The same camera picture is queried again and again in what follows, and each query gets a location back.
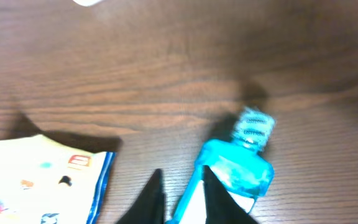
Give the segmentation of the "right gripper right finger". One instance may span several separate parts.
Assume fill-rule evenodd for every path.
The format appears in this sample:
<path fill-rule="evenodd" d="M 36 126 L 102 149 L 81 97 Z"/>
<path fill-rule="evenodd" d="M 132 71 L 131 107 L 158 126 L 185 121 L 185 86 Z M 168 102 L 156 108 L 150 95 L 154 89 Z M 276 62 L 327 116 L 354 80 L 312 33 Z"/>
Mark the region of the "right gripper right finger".
<path fill-rule="evenodd" d="M 257 224 L 229 195 L 209 166 L 203 166 L 205 224 Z"/>

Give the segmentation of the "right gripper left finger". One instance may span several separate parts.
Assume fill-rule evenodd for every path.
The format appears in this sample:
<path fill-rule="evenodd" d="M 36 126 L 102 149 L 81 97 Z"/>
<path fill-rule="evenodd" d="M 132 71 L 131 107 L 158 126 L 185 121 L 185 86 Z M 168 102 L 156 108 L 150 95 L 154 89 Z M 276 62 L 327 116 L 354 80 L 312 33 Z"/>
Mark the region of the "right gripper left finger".
<path fill-rule="evenodd" d="M 162 170 L 156 169 L 132 206 L 116 224 L 164 224 L 165 193 Z"/>

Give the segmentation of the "teal mouthwash bottle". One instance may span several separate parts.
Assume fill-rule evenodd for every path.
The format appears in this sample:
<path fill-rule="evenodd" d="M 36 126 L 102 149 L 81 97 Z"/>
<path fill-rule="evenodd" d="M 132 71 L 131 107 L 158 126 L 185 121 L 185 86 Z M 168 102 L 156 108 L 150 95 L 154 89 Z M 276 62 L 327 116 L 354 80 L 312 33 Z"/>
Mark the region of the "teal mouthwash bottle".
<path fill-rule="evenodd" d="M 194 163 L 194 172 L 169 223 L 204 223 L 206 204 L 203 166 L 209 166 L 234 201 L 249 213 L 263 197 L 274 169 L 259 153 L 267 145 L 275 120 L 259 110 L 245 107 L 235 122 L 229 142 L 206 141 Z"/>

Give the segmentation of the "yellow snack bag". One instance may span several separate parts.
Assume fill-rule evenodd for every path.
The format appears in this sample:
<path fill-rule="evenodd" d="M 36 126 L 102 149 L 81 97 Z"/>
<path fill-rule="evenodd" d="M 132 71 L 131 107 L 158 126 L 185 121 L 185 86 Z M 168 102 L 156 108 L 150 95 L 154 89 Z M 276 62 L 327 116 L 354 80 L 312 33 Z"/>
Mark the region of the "yellow snack bag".
<path fill-rule="evenodd" d="M 41 134 L 0 141 L 0 223 L 97 223 L 115 156 Z"/>

